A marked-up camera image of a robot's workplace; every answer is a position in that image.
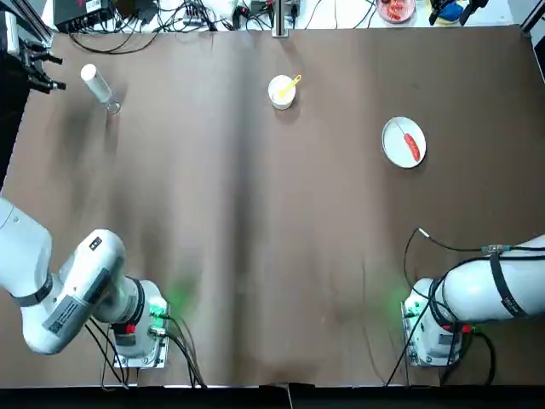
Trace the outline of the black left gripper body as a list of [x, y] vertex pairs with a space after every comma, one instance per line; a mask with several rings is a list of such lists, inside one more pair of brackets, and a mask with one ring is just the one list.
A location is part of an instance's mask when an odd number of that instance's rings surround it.
[[43, 64], [37, 58], [37, 55], [43, 52], [43, 45], [31, 40], [20, 39], [19, 46], [20, 61], [24, 70], [33, 77], [43, 75]]

